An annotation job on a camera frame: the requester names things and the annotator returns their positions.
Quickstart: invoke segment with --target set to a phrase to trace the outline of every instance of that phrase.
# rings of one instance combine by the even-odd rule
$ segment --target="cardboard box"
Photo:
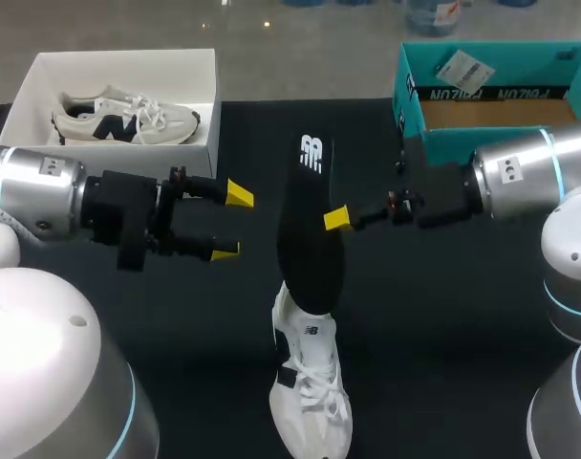
[[[475,94],[437,77],[458,50],[495,71]],[[481,145],[581,120],[581,42],[405,43],[393,110],[429,162],[464,163]]]
[[[109,84],[190,106],[202,122],[188,143],[179,145],[60,145],[51,123],[52,112],[63,110],[59,93],[92,97]],[[43,53],[14,100],[0,145],[76,158],[91,175],[108,169],[163,180],[170,167],[184,165],[190,175],[215,177],[220,117],[214,50]]]

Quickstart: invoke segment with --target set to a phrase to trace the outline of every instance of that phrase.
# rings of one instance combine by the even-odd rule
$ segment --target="white shoe box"
[[[188,175],[216,177],[221,118],[217,81],[214,50],[42,53],[14,100],[0,145],[76,158],[89,175],[115,170],[164,180],[170,167],[184,165]],[[187,105],[202,122],[179,145],[61,145],[51,123],[53,112],[63,112],[59,93],[88,98],[107,85]]]

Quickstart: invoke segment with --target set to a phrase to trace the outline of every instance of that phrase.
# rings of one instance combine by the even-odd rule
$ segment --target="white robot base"
[[[0,459],[154,459],[159,430],[89,301],[41,271],[0,269]]]
[[[532,459],[581,459],[581,346],[535,394],[527,440]]]

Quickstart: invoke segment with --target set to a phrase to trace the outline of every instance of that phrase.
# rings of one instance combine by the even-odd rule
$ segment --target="shoe tongue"
[[[96,112],[97,112],[97,110],[99,110],[99,107],[101,107],[101,104],[103,102],[107,102],[111,105],[121,105],[123,108],[125,108],[125,107],[130,108],[131,107],[130,103],[121,102],[119,100],[112,100],[109,98],[96,98],[94,101],[94,108],[95,108]]]
[[[306,366],[330,365],[335,344],[335,321],[330,317],[303,318],[299,322],[299,327],[303,364]]]
[[[125,93],[124,91],[120,91],[120,89],[115,88],[114,86],[106,86],[106,88],[101,92],[101,98],[108,98],[110,100],[119,100],[125,102],[129,100],[130,94]]]

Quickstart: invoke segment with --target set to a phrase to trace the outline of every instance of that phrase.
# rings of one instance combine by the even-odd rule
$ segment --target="shoelace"
[[[334,419],[339,415],[342,421],[347,421],[348,408],[339,390],[339,375],[335,374],[333,382],[330,382],[334,371],[333,363],[329,366],[305,366],[295,357],[294,364],[298,370],[297,380],[304,383],[299,390],[301,406],[322,404],[327,417]]]
[[[150,97],[145,96],[144,94],[138,94],[135,97],[128,97],[128,100],[131,101],[131,106],[135,110],[136,108],[138,111],[136,112],[136,132],[138,134],[138,139],[142,144],[146,145],[144,141],[144,137],[141,134],[141,127],[140,121],[142,115],[144,115],[150,121],[151,125],[161,131],[167,125],[167,121],[164,117],[164,112],[161,107],[159,107],[159,102],[156,100],[152,100]],[[125,110],[125,115],[132,116],[133,113],[130,110]]]

